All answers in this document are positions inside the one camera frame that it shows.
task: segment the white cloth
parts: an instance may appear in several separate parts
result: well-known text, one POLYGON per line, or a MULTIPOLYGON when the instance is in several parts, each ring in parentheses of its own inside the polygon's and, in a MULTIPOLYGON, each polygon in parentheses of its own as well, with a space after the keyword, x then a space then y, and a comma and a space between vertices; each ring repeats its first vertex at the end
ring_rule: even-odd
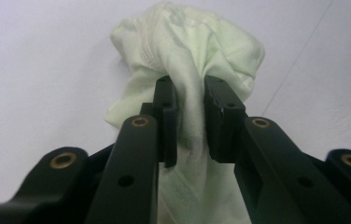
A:
POLYGON ((169 75, 180 108, 178 161, 161 167, 158 223, 250 223, 233 165, 208 155, 204 127, 204 76, 228 81, 241 100, 253 88, 264 57, 262 44, 219 16, 192 7, 159 3, 127 19, 111 40, 133 76, 105 119, 116 127, 152 102, 155 81, 169 75))

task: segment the crumpled fabric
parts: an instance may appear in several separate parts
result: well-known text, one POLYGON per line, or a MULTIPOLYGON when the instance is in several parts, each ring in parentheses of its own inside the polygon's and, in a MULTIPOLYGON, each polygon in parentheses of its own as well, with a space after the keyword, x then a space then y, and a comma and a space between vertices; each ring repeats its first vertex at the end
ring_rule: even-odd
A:
POLYGON ((250 223, 233 165, 208 154, 204 76, 225 79, 244 101, 264 57, 262 44, 214 13, 169 2, 122 21, 110 38, 133 75, 108 109, 109 123, 120 128, 152 102, 158 78, 170 76, 175 84, 178 160, 174 168, 160 168, 158 223, 250 223))

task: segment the white background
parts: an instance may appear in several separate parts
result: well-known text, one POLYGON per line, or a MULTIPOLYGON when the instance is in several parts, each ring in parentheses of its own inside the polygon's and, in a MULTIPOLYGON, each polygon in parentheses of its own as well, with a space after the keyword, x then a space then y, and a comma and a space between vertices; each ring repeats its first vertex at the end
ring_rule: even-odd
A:
MULTIPOLYGON (((0 202, 46 153, 90 154, 118 131, 104 121, 130 77, 109 32, 158 1, 0 1, 0 202)), ((323 160, 351 148, 351 1, 175 1, 211 10, 266 48, 250 116, 276 121, 323 160)))

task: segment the white surface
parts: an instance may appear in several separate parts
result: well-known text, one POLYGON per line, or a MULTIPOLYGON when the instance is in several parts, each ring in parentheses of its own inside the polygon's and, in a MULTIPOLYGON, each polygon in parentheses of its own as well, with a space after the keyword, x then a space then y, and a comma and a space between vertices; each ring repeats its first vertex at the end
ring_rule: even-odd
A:
MULTIPOLYGON (((159 1, 0 1, 0 202, 49 151, 114 142, 104 122, 130 76, 109 31, 159 1)), ((266 48, 249 115, 320 159, 351 148, 351 2, 174 1, 209 9, 266 48)))

